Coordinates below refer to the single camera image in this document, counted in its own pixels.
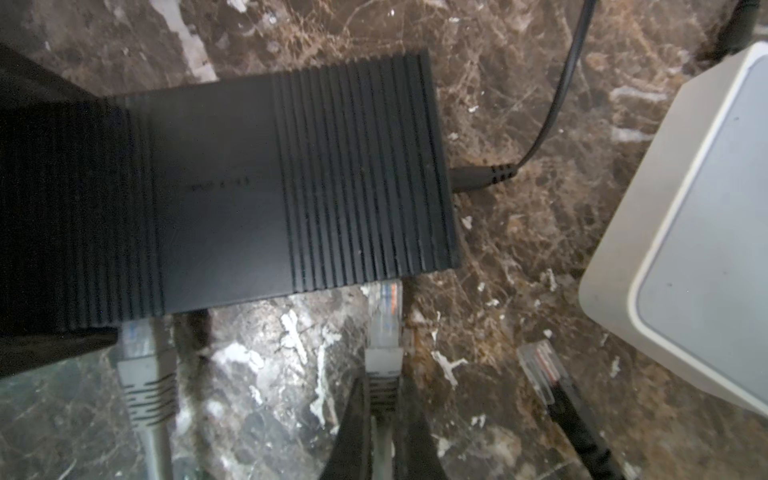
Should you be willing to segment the black network switch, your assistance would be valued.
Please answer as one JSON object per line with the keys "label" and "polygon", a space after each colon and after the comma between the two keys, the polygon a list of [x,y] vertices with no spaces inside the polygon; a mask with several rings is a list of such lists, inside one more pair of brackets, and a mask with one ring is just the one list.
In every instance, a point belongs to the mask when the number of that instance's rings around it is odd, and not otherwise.
{"label": "black network switch", "polygon": [[459,264],[426,52],[1,107],[1,332]]}

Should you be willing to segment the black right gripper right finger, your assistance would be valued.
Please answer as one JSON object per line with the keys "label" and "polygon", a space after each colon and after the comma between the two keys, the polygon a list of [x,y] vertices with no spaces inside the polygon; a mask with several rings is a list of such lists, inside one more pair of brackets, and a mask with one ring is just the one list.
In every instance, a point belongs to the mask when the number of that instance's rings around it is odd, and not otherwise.
{"label": "black right gripper right finger", "polygon": [[393,440],[395,479],[447,479],[418,388],[406,375],[399,379]]}

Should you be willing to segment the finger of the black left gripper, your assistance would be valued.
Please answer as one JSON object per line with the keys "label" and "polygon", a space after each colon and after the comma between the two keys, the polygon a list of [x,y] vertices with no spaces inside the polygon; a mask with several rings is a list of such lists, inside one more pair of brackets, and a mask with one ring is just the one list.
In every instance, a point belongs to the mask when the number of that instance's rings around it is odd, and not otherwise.
{"label": "finger of the black left gripper", "polygon": [[95,95],[1,45],[1,107],[94,100]]}
{"label": "finger of the black left gripper", "polygon": [[25,335],[1,339],[0,376],[11,377],[114,346],[117,329]]}

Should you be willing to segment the white rectangular box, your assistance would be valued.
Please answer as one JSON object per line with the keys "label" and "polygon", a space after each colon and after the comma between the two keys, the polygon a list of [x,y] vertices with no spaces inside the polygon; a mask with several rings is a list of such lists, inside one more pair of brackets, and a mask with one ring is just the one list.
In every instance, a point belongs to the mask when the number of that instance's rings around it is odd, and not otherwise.
{"label": "white rectangular box", "polygon": [[697,388],[767,411],[767,45],[685,83],[579,286],[584,313]]}

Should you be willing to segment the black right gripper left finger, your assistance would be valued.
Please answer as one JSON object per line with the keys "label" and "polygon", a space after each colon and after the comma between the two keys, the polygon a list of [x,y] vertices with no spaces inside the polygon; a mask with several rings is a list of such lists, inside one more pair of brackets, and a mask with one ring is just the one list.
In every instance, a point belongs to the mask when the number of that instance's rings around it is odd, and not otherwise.
{"label": "black right gripper left finger", "polygon": [[366,375],[361,375],[353,382],[342,422],[320,480],[371,478],[371,423],[369,380]]}

